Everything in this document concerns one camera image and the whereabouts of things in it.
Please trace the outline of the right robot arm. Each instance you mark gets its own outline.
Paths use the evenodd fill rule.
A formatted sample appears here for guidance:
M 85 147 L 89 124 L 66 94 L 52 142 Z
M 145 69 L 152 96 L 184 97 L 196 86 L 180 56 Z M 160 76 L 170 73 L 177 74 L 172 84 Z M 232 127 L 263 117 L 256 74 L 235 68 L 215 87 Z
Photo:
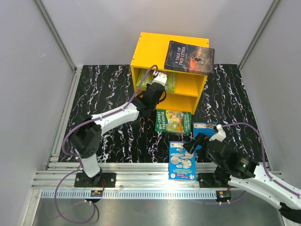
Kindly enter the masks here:
M 225 138 L 225 132 L 218 132 L 212 137 L 199 133 L 183 147 L 188 153 L 196 152 L 216 165 L 212 180 L 218 187 L 244 190 L 268 202 L 286 219 L 300 223 L 300 189 L 266 172 L 263 165 L 248 155 L 229 148 Z

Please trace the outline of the lime green 65-Storey Treehouse book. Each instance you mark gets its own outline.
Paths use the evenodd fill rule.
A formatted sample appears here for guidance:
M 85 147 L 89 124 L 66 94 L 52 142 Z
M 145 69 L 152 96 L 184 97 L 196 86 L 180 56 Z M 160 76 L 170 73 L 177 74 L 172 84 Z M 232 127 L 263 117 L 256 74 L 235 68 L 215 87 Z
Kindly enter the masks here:
M 139 73 L 138 73 L 138 77 L 137 77 L 137 81 L 136 81 L 136 86 L 138 87 L 142 78 L 144 77 L 145 73 L 146 73 L 147 69 L 140 69 Z M 147 88 L 147 84 L 151 84 L 153 81 L 153 73 L 155 70 L 151 70 L 149 72 L 149 74 L 145 77 L 145 79 L 143 80 L 140 89 L 146 90 Z M 175 87 L 176 87 L 176 78 L 177 75 L 174 72 L 164 72 L 164 71 L 159 71 L 160 73 L 164 73 L 167 75 L 167 82 L 165 85 L 165 90 L 168 93 L 174 93 L 175 92 Z

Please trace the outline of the green 104-Storey Treehouse book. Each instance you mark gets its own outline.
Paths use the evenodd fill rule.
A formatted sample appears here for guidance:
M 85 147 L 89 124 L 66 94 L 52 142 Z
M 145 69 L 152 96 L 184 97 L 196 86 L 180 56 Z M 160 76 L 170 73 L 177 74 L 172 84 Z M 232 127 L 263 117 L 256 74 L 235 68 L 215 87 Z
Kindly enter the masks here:
M 157 110 L 155 131 L 190 134 L 191 113 L 171 110 Z

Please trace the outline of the dark Tale of Two Cities book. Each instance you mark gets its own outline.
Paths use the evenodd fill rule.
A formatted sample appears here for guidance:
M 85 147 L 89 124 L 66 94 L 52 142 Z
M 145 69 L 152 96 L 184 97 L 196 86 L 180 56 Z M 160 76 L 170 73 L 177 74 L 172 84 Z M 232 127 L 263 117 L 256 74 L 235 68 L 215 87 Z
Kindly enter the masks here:
M 164 68 L 187 73 L 210 75 L 214 73 L 215 49 L 184 44 L 171 40 Z

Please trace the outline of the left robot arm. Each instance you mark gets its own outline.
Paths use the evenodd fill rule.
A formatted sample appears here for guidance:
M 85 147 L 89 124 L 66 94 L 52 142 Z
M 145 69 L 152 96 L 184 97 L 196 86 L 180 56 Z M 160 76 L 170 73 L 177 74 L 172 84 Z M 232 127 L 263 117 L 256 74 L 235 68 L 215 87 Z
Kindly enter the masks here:
M 124 123 L 150 115 L 163 101 L 161 96 L 166 93 L 165 84 L 165 81 L 153 81 L 133 100 L 111 111 L 88 117 L 70 131 L 67 139 L 79 156 L 80 168 L 89 186 L 96 187 L 101 182 L 102 169 L 96 152 L 102 135 Z

